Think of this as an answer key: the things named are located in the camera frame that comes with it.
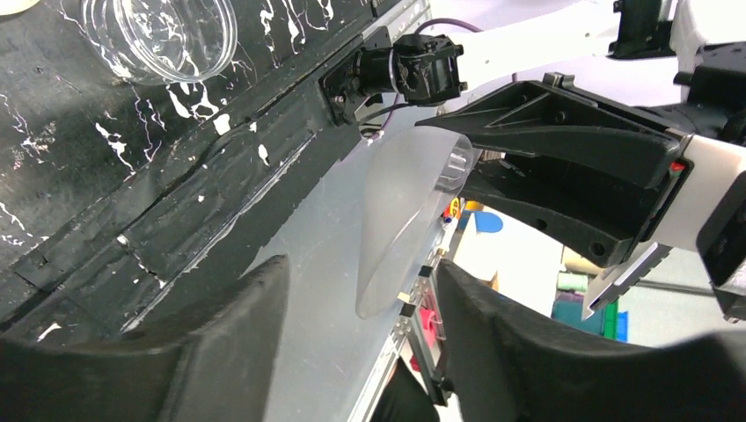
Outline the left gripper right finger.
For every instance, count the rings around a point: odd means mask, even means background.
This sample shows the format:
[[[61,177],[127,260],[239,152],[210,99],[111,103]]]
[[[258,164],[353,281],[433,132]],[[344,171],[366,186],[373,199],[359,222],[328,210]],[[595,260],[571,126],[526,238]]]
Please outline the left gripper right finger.
[[[655,348],[552,320],[455,263],[436,269],[451,379],[466,421],[742,421],[745,335]]]

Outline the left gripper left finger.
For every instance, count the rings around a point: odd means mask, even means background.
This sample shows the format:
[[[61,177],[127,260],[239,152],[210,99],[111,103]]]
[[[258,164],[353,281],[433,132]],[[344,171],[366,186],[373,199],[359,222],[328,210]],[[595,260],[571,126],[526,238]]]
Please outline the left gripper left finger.
[[[275,255],[111,341],[1,343],[4,421],[261,421],[289,297]]]

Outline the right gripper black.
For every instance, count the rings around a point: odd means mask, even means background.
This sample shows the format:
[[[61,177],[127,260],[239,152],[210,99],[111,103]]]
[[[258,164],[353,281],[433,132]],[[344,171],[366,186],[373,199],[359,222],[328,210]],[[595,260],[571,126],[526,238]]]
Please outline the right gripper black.
[[[668,187],[644,256],[695,251],[727,320],[745,318],[745,44],[706,46],[680,71],[684,101],[632,107],[570,85],[507,84],[455,112],[419,121],[481,149],[519,156],[480,162],[462,190],[605,268],[627,260]]]

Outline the translucent plastic scoop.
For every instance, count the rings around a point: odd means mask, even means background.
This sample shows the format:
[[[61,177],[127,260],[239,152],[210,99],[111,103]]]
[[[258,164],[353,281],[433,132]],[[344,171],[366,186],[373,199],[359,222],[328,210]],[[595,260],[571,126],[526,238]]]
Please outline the translucent plastic scoop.
[[[417,273],[475,156],[466,136],[438,127],[413,127],[377,146],[363,189],[355,303],[360,318],[390,308]]]

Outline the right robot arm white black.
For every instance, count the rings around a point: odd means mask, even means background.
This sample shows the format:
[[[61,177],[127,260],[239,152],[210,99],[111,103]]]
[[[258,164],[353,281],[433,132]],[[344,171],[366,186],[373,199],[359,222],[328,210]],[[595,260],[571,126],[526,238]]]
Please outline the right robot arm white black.
[[[582,1],[480,33],[408,34],[365,51],[353,86],[439,105],[495,77],[610,53],[674,55],[680,103],[631,107],[570,76],[513,82],[385,142],[366,181],[355,310],[388,308],[415,242],[463,194],[573,249],[602,273],[591,315],[672,248],[702,259],[726,318],[745,317],[745,4]]]

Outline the clear glass jar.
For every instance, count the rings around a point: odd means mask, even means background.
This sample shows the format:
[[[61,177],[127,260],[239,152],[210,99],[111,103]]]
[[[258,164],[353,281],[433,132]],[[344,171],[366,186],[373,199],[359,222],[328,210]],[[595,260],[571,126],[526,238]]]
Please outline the clear glass jar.
[[[133,84],[201,83],[228,66],[238,44],[230,1],[83,1],[81,13],[101,61]]]

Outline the aluminium frame rail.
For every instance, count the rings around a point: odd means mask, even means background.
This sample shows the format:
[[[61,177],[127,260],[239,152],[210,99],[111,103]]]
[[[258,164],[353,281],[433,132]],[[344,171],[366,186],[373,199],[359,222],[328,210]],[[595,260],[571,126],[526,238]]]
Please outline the aluminium frame rail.
[[[362,392],[355,402],[348,419],[368,421],[375,410],[384,385],[396,367],[402,350],[408,346],[414,357],[413,370],[419,371],[422,385],[430,399],[446,407],[452,386],[445,376],[448,354],[444,349],[446,336],[443,331],[441,312],[436,297],[434,271],[449,250],[455,234],[464,200],[455,198],[444,209],[435,226],[440,230],[433,250],[417,273],[411,291],[401,293],[398,319],[384,341]]]

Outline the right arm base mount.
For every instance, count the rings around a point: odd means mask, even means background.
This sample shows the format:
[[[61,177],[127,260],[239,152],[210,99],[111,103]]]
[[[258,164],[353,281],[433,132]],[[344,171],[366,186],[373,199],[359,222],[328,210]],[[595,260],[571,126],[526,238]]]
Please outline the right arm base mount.
[[[409,33],[392,41],[378,28],[320,79],[321,91],[337,126],[361,124],[357,109],[378,94],[393,92],[411,106],[438,106],[467,88],[458,74],[464,47],[445,35]]]

